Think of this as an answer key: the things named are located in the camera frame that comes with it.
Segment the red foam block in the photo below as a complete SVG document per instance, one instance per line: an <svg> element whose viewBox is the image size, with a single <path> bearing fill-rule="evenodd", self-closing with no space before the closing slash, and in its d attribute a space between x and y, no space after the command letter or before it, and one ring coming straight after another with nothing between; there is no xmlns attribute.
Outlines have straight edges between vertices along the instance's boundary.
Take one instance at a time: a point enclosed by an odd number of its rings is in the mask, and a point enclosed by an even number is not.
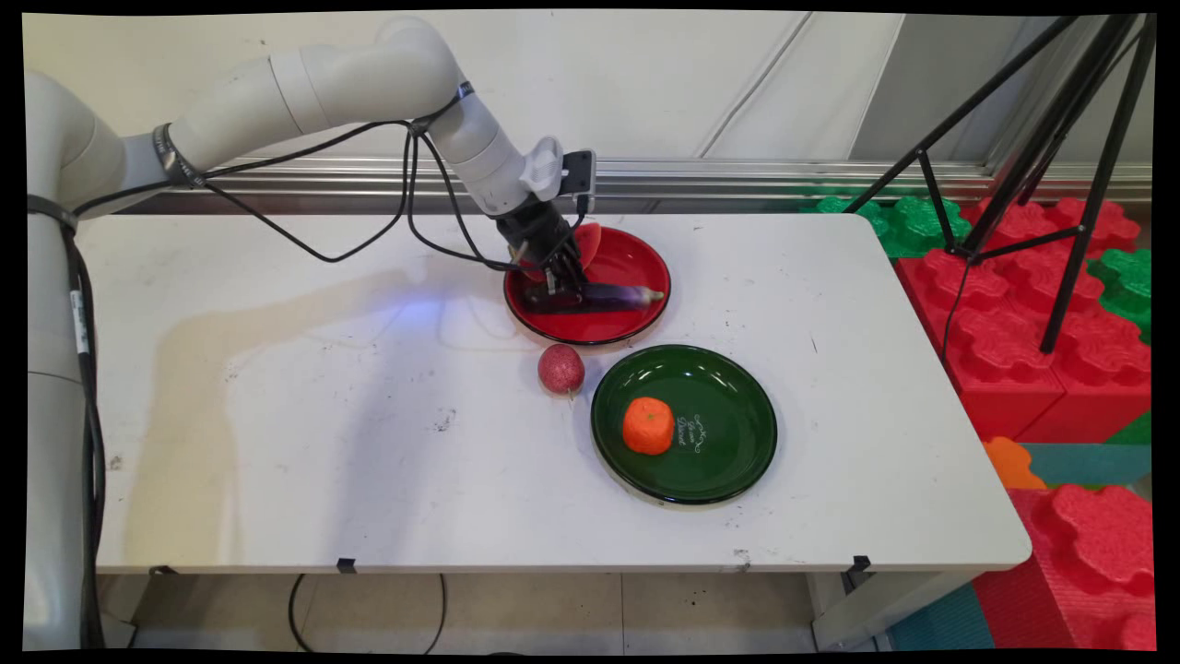
<svg viewBox="0 0 1180 664"><path fill-rule="evenodd" d="M1122 487L1008 494L1032 557L972 581L996 646L1155 650L1152 505Z"/></svg>
<svg viewBox="0 0 1180 664"><path fill-rule="evenodd" d="M1012 309L1043 327L1049 321L1068 261L1069 249L1061 243L996 258L996 271L1008 280L1008 301ZM1082 270L1068 310L1087 315L1096 313L1101 308L1099 297L1103 288L1102 281Z"/></svg>
<svg viewBox="0 0 1180 664"><path fill-rule="evenodd" d="M1053 374L1066 394L1017 435L1022 443L1102 443L1152 408L1150 347L1134 322L1101 308L1066 315Z"/></svg>
<svg viewBox="0 0 1180 664"><path fill-rule="evenodd" d="M962 257L943 249L931 249L920 258L898 258L894 265L926 336L938 350L946 331L946 315L963 283L963 267ZM975 265L968 272L957 310L995 310L1003 305L1007 291L1008 283L990 263Z"/></svg>
<svg viewBox="0 0 1180 664"><path fill-rule="evenodd" d="M955 311L946 369L981 439L1012 440L1063 395L1035 328L1007 304Z"/></svg>
<svg viewBox="0 0 1180 664"><path fill-rule="evenodd" d="M1057 200L1056 205L1045 209L1044 215L1060 229L1081 223L1084 210L1086 200L1062 198ZM1086 257L1101 257L1102 251L1110 248L1128 252L1134 251L1135 237L1139 237L1139 224L1127 218L1122 205L1102 200L1102 205L1099 208L1099 219L1094 224L1094 234L1090 236L1090 244L1086 248Z"/></svg>
<svg viewBox="0 0 1180 664"><path fill-rule="evenodd" d="M963 210L963 218L975 225L983 215L983 210L991 203L991 197L979 200L978 204ZM996 224L988 239L985 249L998 249L1024 239L1031 239L1042 235L1048 235L1057 230L1057 225L1045 217L1045 210L1040 203L1028 203L1027 205L1011 204L1004 211L1003 218Z"/></svg>
<svg viewBox="0 0 1180 664"><path fill-rule="evenodd" d="M942 351L946 316L959 283L963 258L932 249L900 258L897 274L936 353ZM1007 302L1008 282L992 263L968 272L946 349L951 383L983 440L1016 439L1063 394L1041 355L1030 323Z"/></svg>

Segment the green plate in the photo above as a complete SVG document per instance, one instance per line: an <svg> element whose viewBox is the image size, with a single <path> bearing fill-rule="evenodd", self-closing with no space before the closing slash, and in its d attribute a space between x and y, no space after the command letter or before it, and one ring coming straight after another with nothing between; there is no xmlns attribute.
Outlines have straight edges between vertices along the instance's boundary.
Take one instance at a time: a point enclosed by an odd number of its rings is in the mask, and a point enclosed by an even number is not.
<svg viewBox="0 0 1180 664"><path fill-rule="evenodd" d="M676 418L671 448L650 456L623 443L623 415L638 397ZM762 387L745 369L695 347L653 347L618 361L590 407L598 452L636 489L668 502L702 505L750 488L774 458L778 427Z"/></svg>

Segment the black cable clip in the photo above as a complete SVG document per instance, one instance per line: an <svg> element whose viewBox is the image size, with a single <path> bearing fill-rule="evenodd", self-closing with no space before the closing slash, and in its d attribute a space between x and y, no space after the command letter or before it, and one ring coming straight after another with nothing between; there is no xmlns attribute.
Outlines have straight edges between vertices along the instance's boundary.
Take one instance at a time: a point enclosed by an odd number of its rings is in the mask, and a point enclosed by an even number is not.
<svg viewBox="0 0 1180 664"><path fill-rule="evenodd" d="M438 119L439 116L450 111L451 106L461 101L464 97L474 93L476 88L471 85L471 81L465 80L460 83L459 88L454 93L454 97L452 97L451 100L447 101L445 106L442 106L441 109L434 111L428 116L422 116L420 118L409 120L409 134L413 136L414 138L421 138L427 131L430 131L431 125L434 124L434 120Z"/></svg>
<svg viewBox="0 0 1180 664"><path fill-rule="evenodd" d="M168 180L172 184L186 184L192 189L204 188L205 178L176 149L172 137L168 133L169 126L170 124L162 124L151 132L151 144L156 149L156 157L159 159L159 165L164 167L164 175L168 176Z"/></svg>

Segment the tiled floor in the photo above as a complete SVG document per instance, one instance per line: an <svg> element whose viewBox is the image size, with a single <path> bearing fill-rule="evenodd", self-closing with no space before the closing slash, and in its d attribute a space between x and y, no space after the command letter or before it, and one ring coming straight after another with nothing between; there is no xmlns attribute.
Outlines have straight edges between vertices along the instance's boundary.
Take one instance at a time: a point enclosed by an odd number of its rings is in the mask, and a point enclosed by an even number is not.
<svg viewBox="0 0 1180 664"><path fill-rule="evenodd" d="M295 650L294 576L152 578L135 647ZM448 574L435 653L813 652L795 574ZM441 610L437 574L308 576L295 603L322 651L421 652Z"/></svg>

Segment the watermelon slice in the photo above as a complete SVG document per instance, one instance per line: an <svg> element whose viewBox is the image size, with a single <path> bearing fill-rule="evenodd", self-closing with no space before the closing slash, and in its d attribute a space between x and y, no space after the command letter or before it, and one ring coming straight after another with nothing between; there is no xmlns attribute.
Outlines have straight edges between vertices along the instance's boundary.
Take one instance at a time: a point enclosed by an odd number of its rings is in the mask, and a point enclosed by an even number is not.
<svg viewBox="0 0 1180 664"><path fill-rule="evenodd" d="M590 265L590 261L598 254L598 244L602 243L602 225L597 223L583 223L582 225L573 229L573 241L578 244L578 250L582 251L582 269ZM523 267L532 267L532 263L522 259L520 264ZM533 281L544 281L545 272L540 270L525 271L525 276Z"/></svg>

